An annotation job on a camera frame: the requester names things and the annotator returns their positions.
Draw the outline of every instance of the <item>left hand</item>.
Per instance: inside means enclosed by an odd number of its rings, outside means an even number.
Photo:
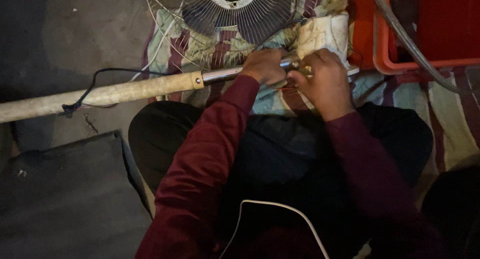
[[[240,75],[247,75],[260,84],[274,84],[284,80],[287,73],[280,67],[282,51],[280,49],[267,49],[255,51],[248,55],[243,64]]]

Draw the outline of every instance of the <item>right hand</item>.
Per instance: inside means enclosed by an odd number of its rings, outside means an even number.
[[[350,99],[347,70],[335,53],[320,49],[301,61],[300,67],[306,66],[311,67],[311,79],[298,71],[290,71],[287,76],[297,82],[298,88],[317,108],[324,121],[355,111]]]

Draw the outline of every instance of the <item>beige plastic tube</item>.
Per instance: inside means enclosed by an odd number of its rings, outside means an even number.
[[[202,73],[197,71],[94,88],[83,103],[105,106],[203,87]],[[63,104],[77,102],[83,93],[85,90],[0,103],[0,123],[61,113]]]

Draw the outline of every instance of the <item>black mat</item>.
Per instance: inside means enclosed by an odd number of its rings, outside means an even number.
[[[133,258],[151,218],[128,157],[118,133],[17,157],[0,177],[0,258]]]

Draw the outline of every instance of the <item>fan guard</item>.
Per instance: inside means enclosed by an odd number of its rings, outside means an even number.
[[[147,0],[154,19],[168,26],[162,27],[162,33],[171,47],[207,70],[241,63],[256,45],[285,23],[311,17],[319,1]],[[288,48],[297,35],[298,26],[286,29],[264,46]]]

